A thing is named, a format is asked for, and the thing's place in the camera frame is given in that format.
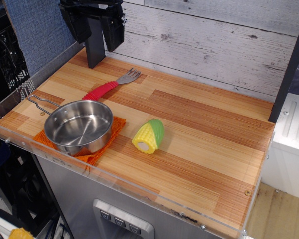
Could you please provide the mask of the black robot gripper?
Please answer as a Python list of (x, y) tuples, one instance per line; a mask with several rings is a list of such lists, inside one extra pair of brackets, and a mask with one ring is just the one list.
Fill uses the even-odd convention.
[(107, 50), (113, 52), (124, 42), (126, 19), (122, 4), (122, 0), (61, 0), (59, 8), (78, 43), (92, 35), (87, 19), (101, 20)]

